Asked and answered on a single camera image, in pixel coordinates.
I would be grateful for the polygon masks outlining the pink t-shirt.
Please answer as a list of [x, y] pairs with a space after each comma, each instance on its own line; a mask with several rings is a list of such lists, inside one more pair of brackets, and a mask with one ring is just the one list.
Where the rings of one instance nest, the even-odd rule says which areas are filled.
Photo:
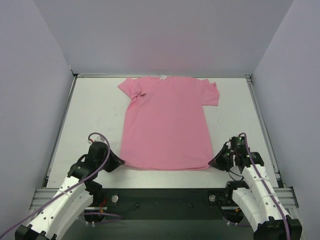
[[127, 78], [118, 88], [130, 99], [120, 147], [127, 166], [162, 171], [208, 168], [214, 154], [204, 107], [219, 104], [214, 82], [144, 76]]

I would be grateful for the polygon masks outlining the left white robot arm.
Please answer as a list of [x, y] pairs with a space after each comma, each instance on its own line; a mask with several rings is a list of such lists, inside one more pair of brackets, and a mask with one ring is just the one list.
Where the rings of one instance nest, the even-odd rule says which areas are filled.
[[36, 210], [37, 216], [28, 225], [16, 229], [14, 238], [60, 240], [87, 207], [101, 203], [103, 187], [95, 182], [99, 172], [110, 173], [124, 163], [107, 140], [93, 141], [88, 152], [70, 167], [54, 197]]

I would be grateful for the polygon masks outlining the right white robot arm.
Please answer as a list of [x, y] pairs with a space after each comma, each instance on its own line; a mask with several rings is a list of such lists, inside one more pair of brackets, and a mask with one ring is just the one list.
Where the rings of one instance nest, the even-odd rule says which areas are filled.
[[241, 179], [227, 183], [227, 196], [248, 220], [255, 240], [301, 239], [301, 222], [292, 218], [279, 200], [261, 155], [249, 148], [246, 133], [225, 142], [208, 165], [227, 173], [238, 168]]

